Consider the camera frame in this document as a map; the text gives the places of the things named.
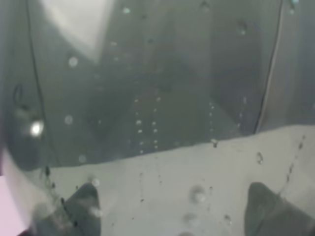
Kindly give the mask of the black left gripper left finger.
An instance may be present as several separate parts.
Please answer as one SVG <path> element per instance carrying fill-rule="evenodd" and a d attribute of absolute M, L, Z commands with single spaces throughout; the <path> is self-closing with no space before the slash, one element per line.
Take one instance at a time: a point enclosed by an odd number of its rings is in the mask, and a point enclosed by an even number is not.
<path fill-rule="evenodd" d="M 101 216 L 98 191 L 91 183 L 76 189 L 67 200 L 60 198 L 53 213 L 35 215 L 29 232 L 32 236 L 99 236 Z"/>

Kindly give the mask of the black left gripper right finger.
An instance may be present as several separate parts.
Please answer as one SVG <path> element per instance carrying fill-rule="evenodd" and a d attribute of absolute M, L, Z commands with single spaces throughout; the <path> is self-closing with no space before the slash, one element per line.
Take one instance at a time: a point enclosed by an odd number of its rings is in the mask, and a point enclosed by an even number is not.
<path fill-rule="evenodd" d="M 244 216 L 246 236 L 313 236 L 315 219 L 261 182 L 248 188 Z"/>

